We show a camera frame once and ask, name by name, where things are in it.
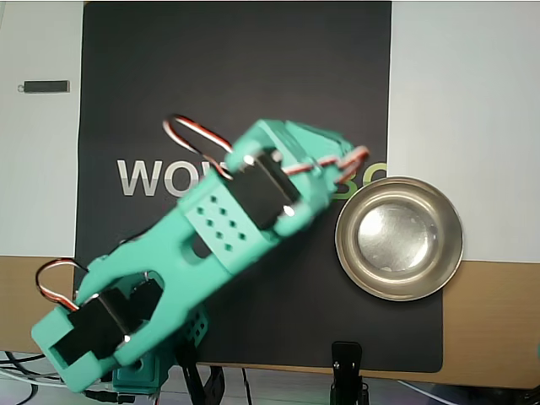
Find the black clip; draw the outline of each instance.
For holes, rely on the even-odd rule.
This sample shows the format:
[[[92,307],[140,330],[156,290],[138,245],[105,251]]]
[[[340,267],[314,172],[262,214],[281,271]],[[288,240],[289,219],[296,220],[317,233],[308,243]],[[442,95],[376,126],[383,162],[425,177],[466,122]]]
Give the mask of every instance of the black clip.
[[[203,386],[197,370],[197,349],[193,341],[183,343],[175,350],[176,361],[184,372],[187,391],[193,405],[219,405],[225,394],[223,369],[210,366],[210,376]]]
[[[368,386],[360,376],[362,348],[354,342],[332,344],[334,382],[330,389],[330,405],[369,405]]]

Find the metal bowl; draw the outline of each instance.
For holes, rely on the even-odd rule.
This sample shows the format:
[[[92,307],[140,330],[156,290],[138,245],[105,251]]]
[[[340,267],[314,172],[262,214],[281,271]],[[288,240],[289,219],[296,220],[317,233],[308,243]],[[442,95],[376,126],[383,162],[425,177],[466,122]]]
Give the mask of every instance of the metal bowl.
[[[441,289],[463,253],[462,224],[436,188],[407,177],[387,177],[358,190],[336,226],[339,261],[370,294],[418,300]]]

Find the wooden table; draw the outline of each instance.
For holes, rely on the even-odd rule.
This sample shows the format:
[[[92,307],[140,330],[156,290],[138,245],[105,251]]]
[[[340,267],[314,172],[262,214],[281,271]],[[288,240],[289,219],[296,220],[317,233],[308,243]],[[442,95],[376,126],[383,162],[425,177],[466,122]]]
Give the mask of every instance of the wooden table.
[[[47,258],[0,256],[0,349],[36,353],[30,329],[53,305],[34,285]],[[58,268],[44,284],[70,295],[73,273]],[[470,386],[540,384],[540,264],[464,262],[444,290],[444,364],[438,373],[364,371],[363,375]],[[331,369],[249,365],[332,373]]]

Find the teal robotic arm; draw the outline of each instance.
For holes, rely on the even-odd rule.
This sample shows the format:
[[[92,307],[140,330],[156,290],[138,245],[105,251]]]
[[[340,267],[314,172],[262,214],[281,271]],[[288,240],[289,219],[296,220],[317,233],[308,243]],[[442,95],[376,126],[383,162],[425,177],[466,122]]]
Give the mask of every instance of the teal robotic arm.
[[[290,121],[260,120],[234,145],[185,117],[173,121],[224,142],[226,169],[202,154],[215,170],[143,235],[93,260],[75,303],[64,302],[34,326],[33,339],[72,391],[126,370],[182,328],[201,338],[204,322],[193,327],[204,319],[199,304],[308,226],[367,156],[335,132]],[[164,128],[199,153],[171,121]],[[196,239],[207,254],[194,250]]]

